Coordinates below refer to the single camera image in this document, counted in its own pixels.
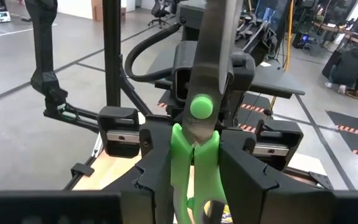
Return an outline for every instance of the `office chair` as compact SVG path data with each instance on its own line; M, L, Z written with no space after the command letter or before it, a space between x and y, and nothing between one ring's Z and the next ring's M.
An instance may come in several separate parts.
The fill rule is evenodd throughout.
M167 10L165 10L166 7L172 5L171 0L155 0L154 7L152 9L152 15L156 17L157 19L153 19L149 22L149 26L153 25L154 22L158 22L160 29L162 29L162 25L168 25L169 23L163 21L161 18L166 17L170 14Z

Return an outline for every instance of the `metal rod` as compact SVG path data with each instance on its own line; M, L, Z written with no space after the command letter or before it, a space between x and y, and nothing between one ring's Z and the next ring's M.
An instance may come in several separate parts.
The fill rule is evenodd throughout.
M121 105L121 0L103 0L104 67L108 106Z

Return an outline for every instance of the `floor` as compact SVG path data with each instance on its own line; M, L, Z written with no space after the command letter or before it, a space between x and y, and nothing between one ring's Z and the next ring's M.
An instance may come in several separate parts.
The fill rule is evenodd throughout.
M11 13L26 15L17 4L9 8ZM121 27L124 57L159 31L147 29L151 18L148 11L127 13ZM102 24L63 14L55 23L55 69L60 85L69 92L68 102L99 111L106 103ZM135 73L146 73L158 52L179 40L180 34L175 34L146 50L135 62ZM274 111L278 119L298 121L305 134L298 152L320 159L336 189L358 190L358 156L333 131L336 125L326 112L358 118L358 101L324 87L321 70L327 59L293 49L289 72L306 95L278 99ZM18 17L0 24L0 189L62 189L70 180L70 168L89 158L96 139L90 131L43 117L44 98L29 88L34 65L31 25ZM164 113L157 106L163 90L132 84L154 113ZM133 107L124 94L122 106Z

